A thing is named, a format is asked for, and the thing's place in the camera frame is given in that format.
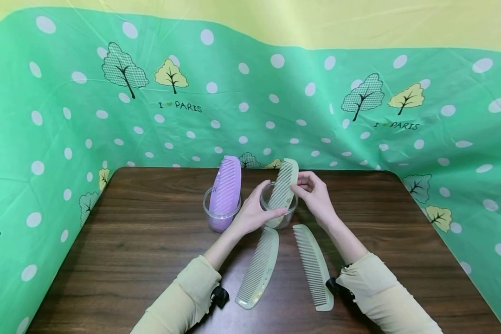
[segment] comb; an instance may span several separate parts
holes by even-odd
[[[327,312],[334,306],[334,297],[326,284],[330,275],[316,238],[306,225],[293,225],[293,233],[301,254],[302,266],[317,312]]]
[[[217,216],[227,215],[236,210],[241,191],[241,162],[237,157],[225,155],[215,177],[210,195],[209,211]],[[233,217],[209,218],[210,228],[215,232],[225,231]]]
[[[290,185],[297,184],[299,178],[299,164],[294,159],[284,158],[281,165],[281,170],[276,177],[276,183],[273,187],[271,198],[269,198],[269,208],[278,209],[285,207],[289,209],[291,201],[293,200],[293,191]],[[271,219],[265,226],[276,228],[281,222],[283,217]]]
[[[236,295],[236,303],[244,309],[256,306],[267,288],[278,256],[278,243],[278,232],[264,226],[251,264]]]

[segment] purple comb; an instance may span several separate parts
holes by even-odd
[[[238,206],[241,191],[241,162],[233,155],[225,155],[215,177],[210,196],[209,211],[216,216],[226,216],[234,212]],[[215,232],[225,231],[232,217],[210,217],[210,228]]]

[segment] hand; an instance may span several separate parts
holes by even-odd
[[[302,198],[321,227],[338,219],[328,196],[327,185],[314,172],[299,172],[297,185],[291,190]]]
[[[279,208],[272,211],[262,210],[260,206],[260,196],[262,190],[270,182],[271,180],[265,180],[255,187],[250,196],[243,202],[243,206],[227,231],[242,237],[252,231],[256,231],[269,220],[286,214],[286,208]]]

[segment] beige sleeve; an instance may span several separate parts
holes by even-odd
[[[336,279],[355,296],[360,310],[386,334],[441,334],[438,324],[378,256],[369,253]]]
[[[202,256],[193,259],[149,307],[131,334],[183,334],[208,313],[220,274]]]

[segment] yellow wall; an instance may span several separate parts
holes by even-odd
[[[218,22],[272,45],[501,51],[501,0],[0,0]]]

